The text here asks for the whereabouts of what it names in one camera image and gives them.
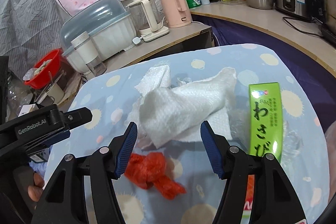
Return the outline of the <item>left hand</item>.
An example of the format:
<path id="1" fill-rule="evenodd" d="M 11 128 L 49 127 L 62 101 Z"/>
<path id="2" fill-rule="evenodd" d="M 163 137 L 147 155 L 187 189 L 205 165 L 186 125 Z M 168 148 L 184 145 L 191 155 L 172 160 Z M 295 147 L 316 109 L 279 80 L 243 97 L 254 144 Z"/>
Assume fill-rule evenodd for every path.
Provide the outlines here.
<path id="1" fill-rule="evenodd" d="M 33 185 L 29 185 L 27 190 L 29 198 L 32 199 L 34 202 L 38 202 L 42 196 L 44 186 L 44 179 L 40 174 L 35 172 L 33 175 Z"/>

